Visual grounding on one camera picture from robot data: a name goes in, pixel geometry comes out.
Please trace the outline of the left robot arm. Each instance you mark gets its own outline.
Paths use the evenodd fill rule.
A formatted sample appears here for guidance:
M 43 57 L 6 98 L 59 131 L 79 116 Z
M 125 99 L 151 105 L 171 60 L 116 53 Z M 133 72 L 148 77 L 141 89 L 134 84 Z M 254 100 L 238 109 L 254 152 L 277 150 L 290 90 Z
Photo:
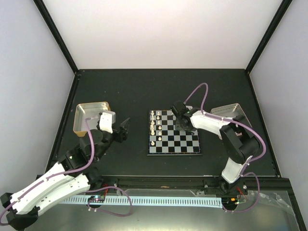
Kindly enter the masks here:
M 5 223 L 1 222 L 1 226 L 22 231 L 47 210 L 71 196 L 114 188 L 103 183 L 96 163 L 113 142 L 121 143 L 127 139 L 130 119 L 123 121 L 118 129 L 113 128 L 113 122 L 105 115 L 100 117 L 95 129 L 89 128 L 90 120 L 84 120 L 87 131 L 79 137 L 79 143 L 59 157 L 50 170 L 24 189 L 0 197 L 4 207 L 0 216 L 7 219 Z

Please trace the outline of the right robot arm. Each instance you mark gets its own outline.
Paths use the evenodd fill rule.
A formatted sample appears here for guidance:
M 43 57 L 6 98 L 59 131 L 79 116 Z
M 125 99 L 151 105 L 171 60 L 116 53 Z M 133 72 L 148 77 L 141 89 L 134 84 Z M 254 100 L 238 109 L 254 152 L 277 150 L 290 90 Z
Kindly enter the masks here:
M 218 135 L 226 149 L 227 163 L 221 173 L 218 187 L 223 194 L 229 194 L 236 189 L 236 181 L 242 177 L 246 166 L 253 161 L 253 156 L 266 149 L 260 136 L 248 125 L 245 117 L 221 117 L 195 108 L 172 109 L 178 122 L 178 128 L 187 132 L 197 129 L 209 131 Z

